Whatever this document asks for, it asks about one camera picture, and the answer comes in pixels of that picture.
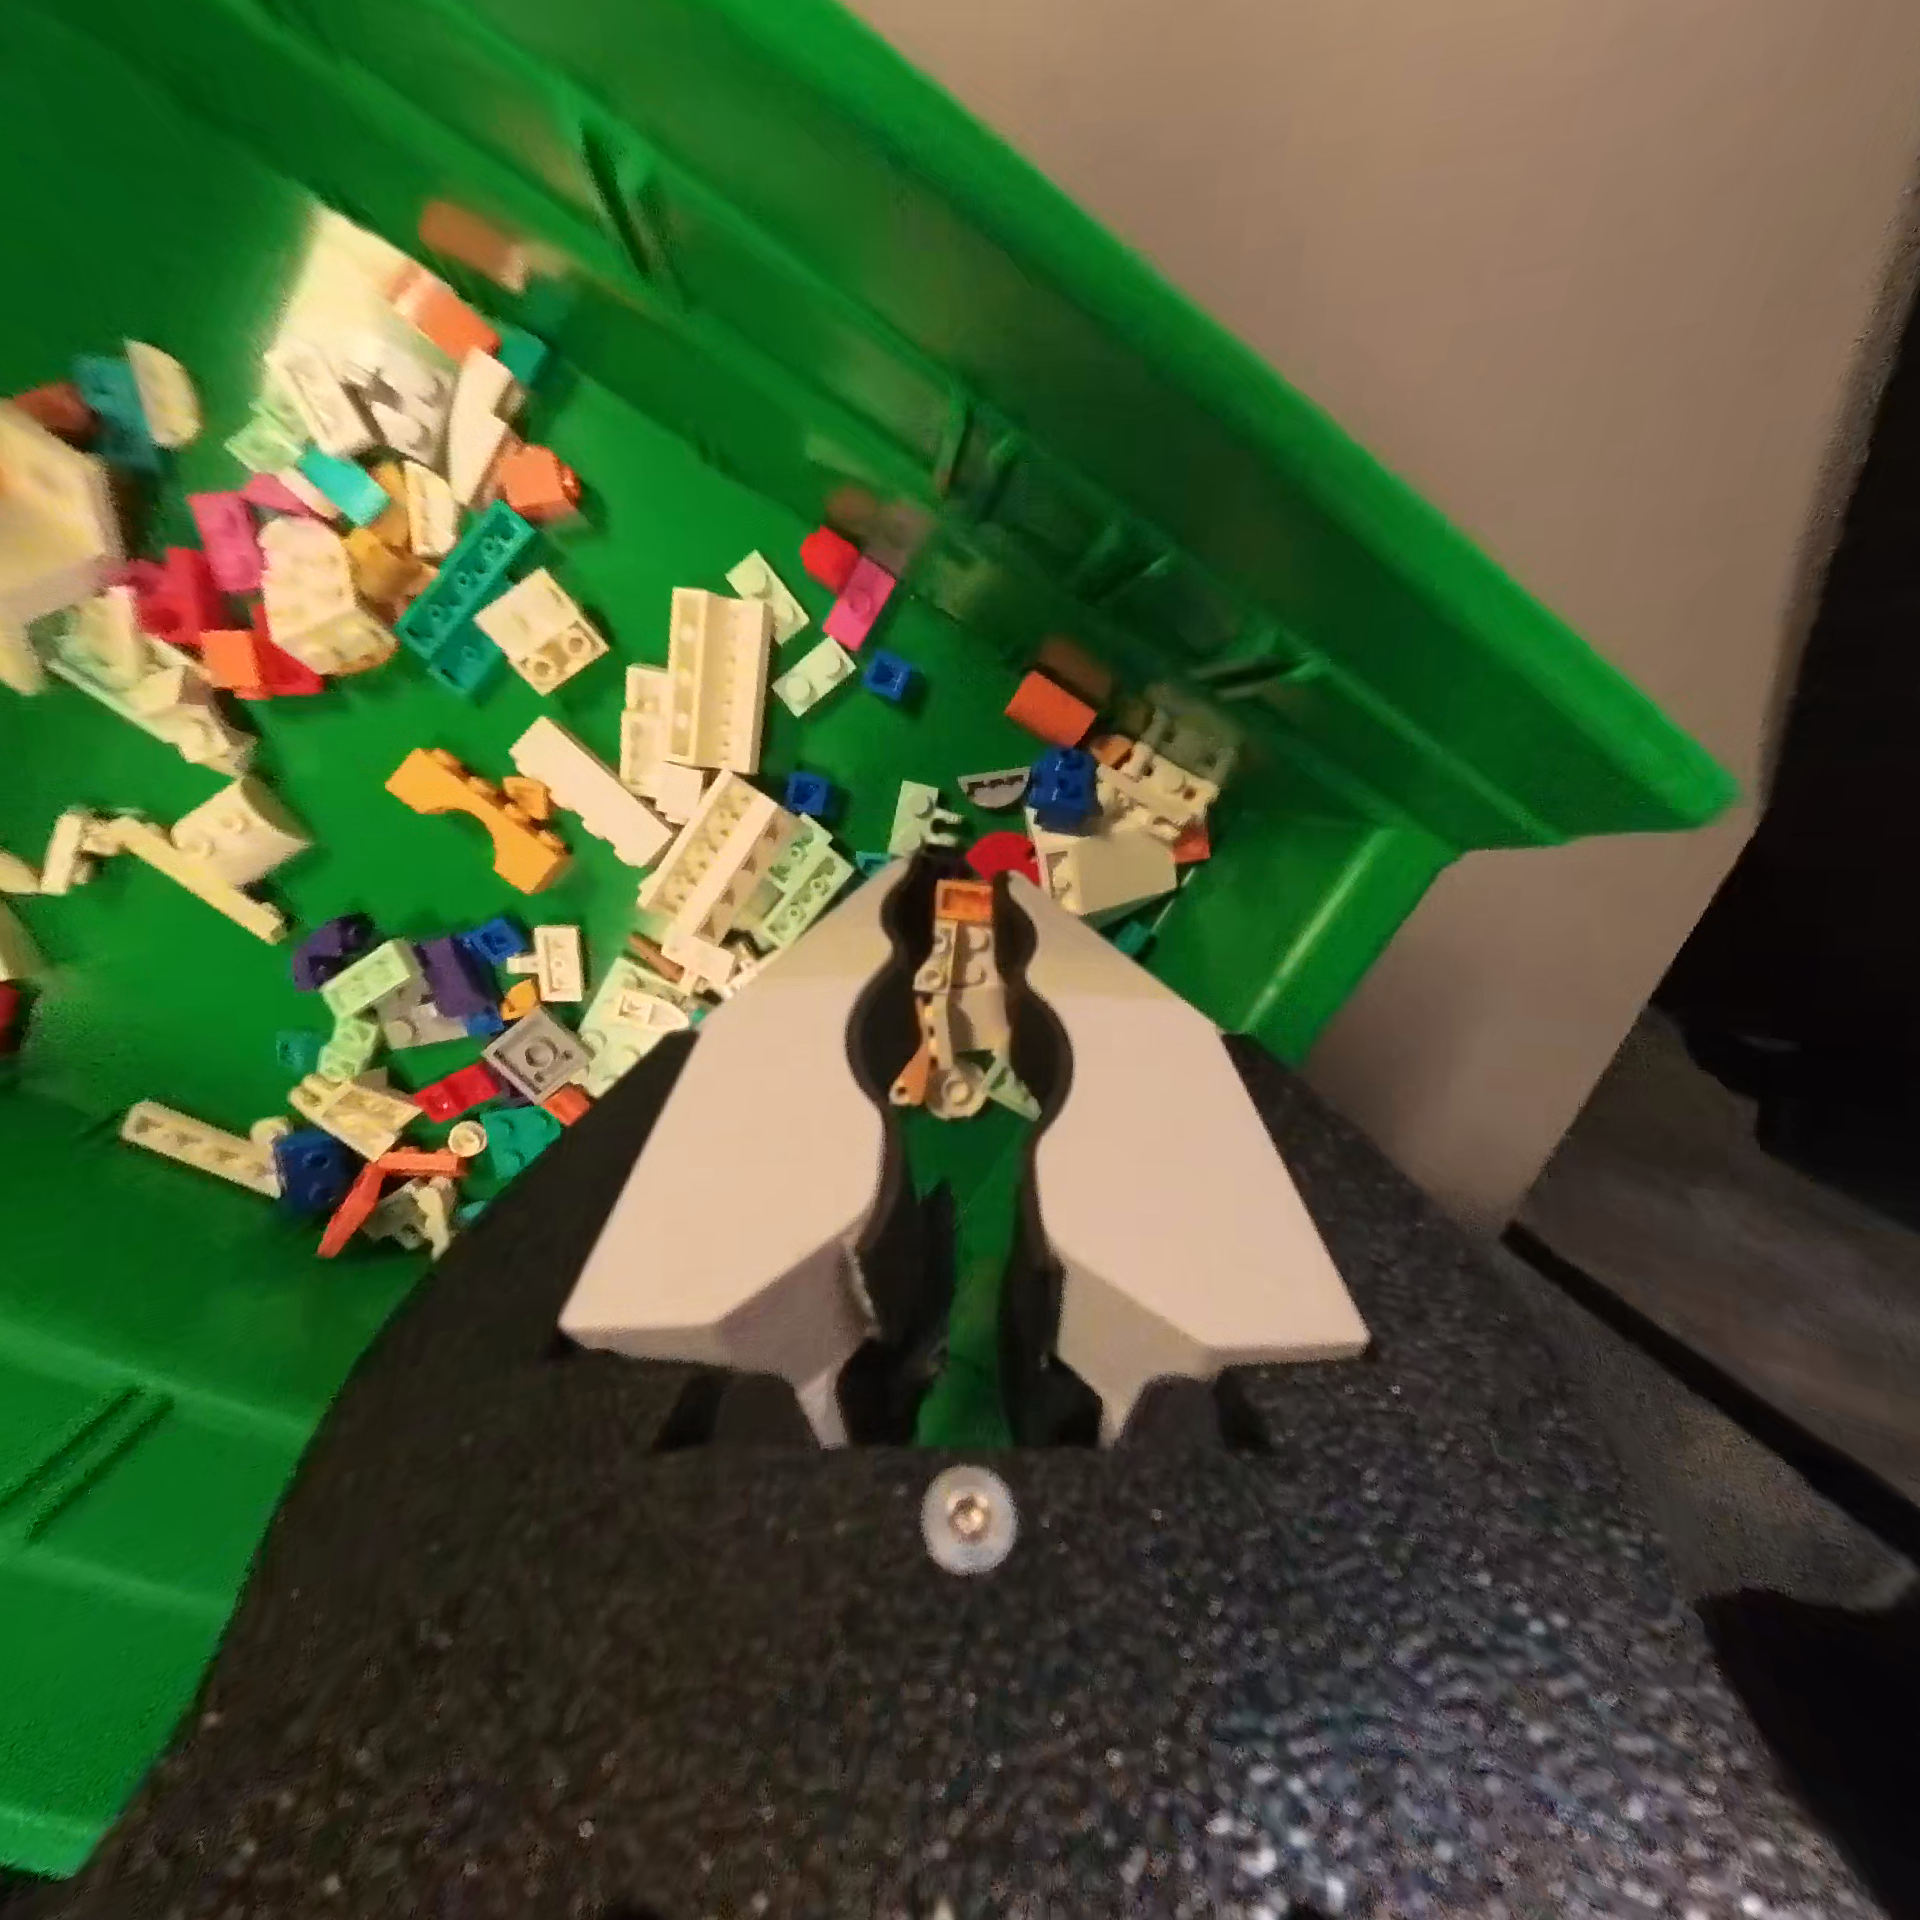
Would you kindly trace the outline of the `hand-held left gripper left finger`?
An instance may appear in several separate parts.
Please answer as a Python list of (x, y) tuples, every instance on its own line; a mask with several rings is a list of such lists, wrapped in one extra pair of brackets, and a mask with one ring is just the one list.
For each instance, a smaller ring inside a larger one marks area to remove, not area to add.
[(878, 1314), (857, 1242), (882, 1189), (879, 1099), (850, 1034), (895, 958), (904, 857), (711, 1014), (559, 1309), (576, 1347), (786, 1384), (847, 1442), (835, 1392)]

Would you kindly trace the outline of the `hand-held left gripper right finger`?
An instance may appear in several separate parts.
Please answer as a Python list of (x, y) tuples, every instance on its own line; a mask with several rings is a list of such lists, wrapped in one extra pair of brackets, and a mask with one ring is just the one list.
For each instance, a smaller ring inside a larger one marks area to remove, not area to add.
[(1000, 1280), (1015, 1444), (1109, 1449), (1163, 1384), (1367, 1354), (1219, 1029), (1034, 882), (1000, 899), (1007, 1066), (1038, 1104)]

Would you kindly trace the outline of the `tan lego piece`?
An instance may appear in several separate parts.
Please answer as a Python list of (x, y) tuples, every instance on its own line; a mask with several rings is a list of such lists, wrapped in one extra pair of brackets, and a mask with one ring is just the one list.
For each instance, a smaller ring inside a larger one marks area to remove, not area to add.
[(1039, 1117), (1011, 1064), (1011, 1004), (985, 881), (934, 881), (928, 954), (909, 997), (919, 1043), (888, 1088), (894, 1108), (968, 1120), (993, 1104), (1022, 1120)]

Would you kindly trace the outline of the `pile of lego bricks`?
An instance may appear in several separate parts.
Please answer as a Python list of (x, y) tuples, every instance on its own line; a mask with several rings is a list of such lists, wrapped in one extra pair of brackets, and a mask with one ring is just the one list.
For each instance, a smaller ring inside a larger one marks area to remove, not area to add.
[(443, 1251), (661, 1041), (789, 949), (875, 857), (831, 843), (839, 796), (799, 765), (760, 787), (767, 698), (795, 717), (850, 677), (909, 705), (919, 672), (857, 659), (894, 579), (826, 531), (846, 593), (815, 646), (760, 554), (723, 593), (674, 588), (657, 661), (618, 661), (605, 764), (542, 710), (498, 777), (418, 738), (386, 765), (361, 685), (393, 661), (471, 702), (499, 678), (550, 705), (609, 659), (546, 565), (574, 470), (518, 432), (536, 341), (469, 314), (413, 261), (393, 325), (295, 329), (259, 356), (229, 443), (241, 482), (181, 496), (191, 544), (136, 549), (131, 508), (201, 432), (191, 376), (152, 342), (80, 352), (3, 395), (3, 804), (37, 776), (80, 801), (3, 909), (123, 859), (285, 954), (326, 1035), (275, 1041), (290, 1092), (245, 1132), (150, 1098), (167, 1041), (191, 1074), (248, 1029), (222, 956), (177, 912), (120, 926), (69, 1011), (3, 932), (3, 1122), (30, 1099), (353, 1232)]

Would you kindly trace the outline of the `green plastic bin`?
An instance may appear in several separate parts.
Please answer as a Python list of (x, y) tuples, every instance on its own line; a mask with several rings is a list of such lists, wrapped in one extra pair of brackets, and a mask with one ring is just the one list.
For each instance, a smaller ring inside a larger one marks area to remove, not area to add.
[[(518, 438), (582, 474), (549, 565), (611, 659), (549, 702), (609, 756), (675, 585), (760, 554), (821, 643), (815, 523), (895, 590), (899, 708), (776, 698), (763, 782), (875, 857), (903, 782), (1039, 742), (1043, 640), (1249, 728), (1149, 968), (1299, 1061), (1453, 859), (1714, 824), (1737, 782), (1305, 395), (835, 5), (3, 5), (3, 395), (101, 419), (144, 659), (248, 621), (195, 494), (287, 451), (265, 352), (393, 331), (399, 250), (494, 325)], [(320, 1044), (287, 945), (135, 857), (11, 908), (3, 1865), (70, 1874), (174, 1733), (322, 1413), (418, 1262), (111, 1144), (250, 1120)]]

